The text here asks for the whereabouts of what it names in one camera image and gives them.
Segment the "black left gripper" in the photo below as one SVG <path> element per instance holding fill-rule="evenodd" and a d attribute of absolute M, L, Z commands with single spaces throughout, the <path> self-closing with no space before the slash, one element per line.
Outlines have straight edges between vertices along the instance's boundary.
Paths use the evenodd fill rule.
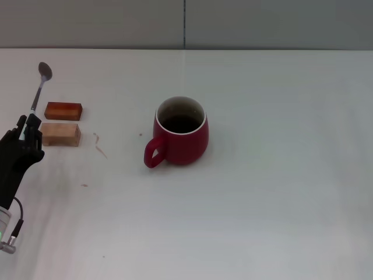
<path fill-rule="evenodd" d="M 25 140 L 19 140 L 26 123 Z M 45 153 L 41 149 L 41 120 L 30 114 L 21 115 L 16 127 L 1 138 L 1 207 L 8 210 L 27 169 L 40 162 Z"/>

